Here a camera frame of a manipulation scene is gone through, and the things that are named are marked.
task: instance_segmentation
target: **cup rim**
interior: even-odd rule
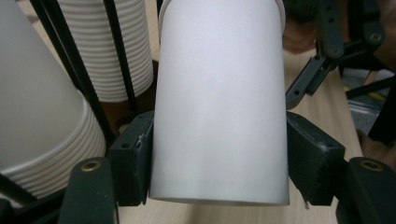
[[[169,6],[169,3],[172,0],[163,0],[163,4],[161,5],[160,9],[160,15],[158,16],[158,37],[160,38],[161,41],[161,34],[162,34],[162,29],[163,29],[163,17],[165,14],[166,9]],[[283,5],[282,0],[275,0],[277,7],[279,8],[279,14],[280,14],[280,19],[281,19],[281,24],[282,24],[282,33],[285,30],[285,24],[286,24],[286,13],[285,13],[285,7]]]

